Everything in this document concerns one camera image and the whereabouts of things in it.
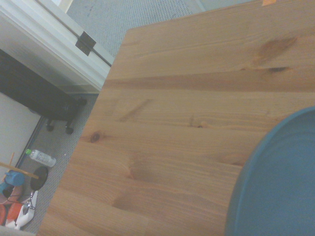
caster wheel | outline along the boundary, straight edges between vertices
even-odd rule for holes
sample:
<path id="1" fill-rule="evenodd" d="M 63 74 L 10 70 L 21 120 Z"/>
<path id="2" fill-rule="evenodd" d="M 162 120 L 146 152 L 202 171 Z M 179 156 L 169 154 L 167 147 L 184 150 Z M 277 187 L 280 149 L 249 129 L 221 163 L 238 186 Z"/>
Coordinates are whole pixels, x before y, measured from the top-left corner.
<path id="1" fill-rule="evenodd" d="M 78 99 L 78 103 L 79 103 L 80 106 L 85 106 L 87 104 L 87 102 L 88 101 L 86 99 L 82 98 L 82 97 L 80 97 Z"/>
<path id="2" fill-rule="evenodd" d="M 73 133 L 73 129 L 67 127 L 67 128 L 65 129 L 65 132 L 66 132 L 67 134 L 72 134 L 72 133 Z"/>
<path id="3" fill-rule="evenodd" d="M 51 132 L 51 131 L 54 130 L 54 127 L 52 125 L 47 125 L 46 129 L 47 129 L 48 132 Z"/>

orange tape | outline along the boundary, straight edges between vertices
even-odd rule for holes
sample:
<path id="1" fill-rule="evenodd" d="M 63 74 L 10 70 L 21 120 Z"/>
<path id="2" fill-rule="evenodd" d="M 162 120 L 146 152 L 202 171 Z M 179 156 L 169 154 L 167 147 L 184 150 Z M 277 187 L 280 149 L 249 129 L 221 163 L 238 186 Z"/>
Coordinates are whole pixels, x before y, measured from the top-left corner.
<path id="1" fill-rule="evenodd" d="M 273 4 L 275 3 L 277 0 L 264 0 L 262 2 L 262 6 L 266 6 L 266 5 L 269 5 L 269 4 Z"/>

door hinge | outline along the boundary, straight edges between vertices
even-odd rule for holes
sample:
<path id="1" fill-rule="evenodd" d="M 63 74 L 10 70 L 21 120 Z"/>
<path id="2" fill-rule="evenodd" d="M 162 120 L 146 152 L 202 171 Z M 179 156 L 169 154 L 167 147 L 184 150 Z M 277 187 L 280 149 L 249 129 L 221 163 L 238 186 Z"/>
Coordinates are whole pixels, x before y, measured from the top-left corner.
<path id="1" fill-rule="evenodd" d="M 81 34 L 75 46 L 80 49 L 85 55 L 89 55 L 95 46 L 96 42 L 85 31 Z"/>

wooden stick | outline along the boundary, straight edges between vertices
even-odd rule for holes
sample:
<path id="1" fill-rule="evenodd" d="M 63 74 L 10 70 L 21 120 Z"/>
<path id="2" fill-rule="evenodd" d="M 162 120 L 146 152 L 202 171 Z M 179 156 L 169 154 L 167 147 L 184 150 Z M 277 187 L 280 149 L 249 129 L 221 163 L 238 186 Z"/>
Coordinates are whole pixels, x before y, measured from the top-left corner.
<path id="1" fill-rule="evenodd" d="M 9 165 L 11 165 L 12 160 L 13 160 L 13 157 L 14 157 L 14 152 L 12 153 L 12 156 L 11 156 Z M 4 174 L 4 176 L 3 176 L 3 178 L 2 178 L 2 182 L 4 181 L 5 177 L 6 177 L 6 174 Z"/>
<path id="2" fill-rule="evenodd" d="M 32 178 L 35 178 L 35 179 L 39 179 L 39 176 L 36 176 L 36 175 L 34 175 L 34 174 L 32 174 L 32 173 L 29 173 L 29 172 L 26 172 L 26 171 L 22 171 L 22 170 L 20 170 L 20 169 L 18 169 L 18 168 L 15 168 L 15 167 L 10 166 L 10 165 L 8 165 L 8 164 L 5 164 L 5 163 L 3 163 L 3 162 L 0 162 L 0 166 L 6 167 L 6 168 L 8 168 L 8 169 L 10 169 L 10 170 L 13 170 L 13 171 L 16 171 L 16 172 L 23 173 L 23 174 L 25 174 L 26 176 L 29 176 L 29 177 L 32 177 Z"/>

black round object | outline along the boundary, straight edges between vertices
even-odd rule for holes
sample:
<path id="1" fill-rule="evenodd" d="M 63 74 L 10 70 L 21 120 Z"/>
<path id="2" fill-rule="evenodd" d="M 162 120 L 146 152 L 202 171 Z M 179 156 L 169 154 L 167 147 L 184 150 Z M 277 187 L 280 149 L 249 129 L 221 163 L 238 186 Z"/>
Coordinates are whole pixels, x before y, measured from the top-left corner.
<path id="1" fill-rule="evenodd" d="M 65 129 L 65 132 L 66 132 L 66 134 L 72 134 L 72 133 L 73 133 L 73 129 L 70 128 L 70 127 L 67 127 L 67 128 Z"/>
<path id="2" fill-rule="evenodd" d="M 87 102 L 88 101 L 86 99 L 82 98 L 82 97 L 80 97 L 78 99 L 78 103 L 79 103 L 80 106 L 85 106 L 87 104 Z"/>
<path id="3" fill-rule="evenodd" d="M 37 191 L 44 186 L 48 177 L 48 168 L 41 166 L 34 171 L 34 175 L 39 176 L 39 179 L 31 178 L 31 189 Z"/>
<path id="4" fill-rule="evenodd" d="M 51 132 L 54 130 L 54 127 L 52 125 L 46 125 L 47 131 Z"/>

